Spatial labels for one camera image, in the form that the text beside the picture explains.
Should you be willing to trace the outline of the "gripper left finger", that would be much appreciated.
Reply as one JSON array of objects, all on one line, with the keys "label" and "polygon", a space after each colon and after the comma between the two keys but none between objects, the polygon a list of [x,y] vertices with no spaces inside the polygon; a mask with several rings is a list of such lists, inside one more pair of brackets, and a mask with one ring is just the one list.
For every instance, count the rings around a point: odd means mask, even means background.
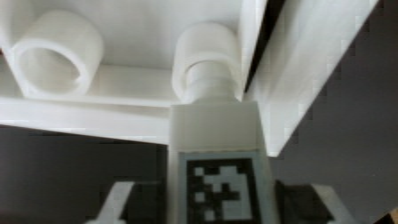
[{"label": "gripper left finger", "polygon": [[98,215],[84,224],[160,224],[158,186],[156,181],[117,181],[107,193]]}]

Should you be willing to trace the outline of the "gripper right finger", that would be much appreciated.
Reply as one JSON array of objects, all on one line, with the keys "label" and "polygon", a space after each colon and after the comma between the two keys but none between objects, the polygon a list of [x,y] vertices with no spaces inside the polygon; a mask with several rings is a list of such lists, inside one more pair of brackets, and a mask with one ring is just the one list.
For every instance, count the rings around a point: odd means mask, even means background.
[{"label": "gripper right finger", "polygon": [[331,186],[277,181],[275,198],[281,224],[361,224]]}]

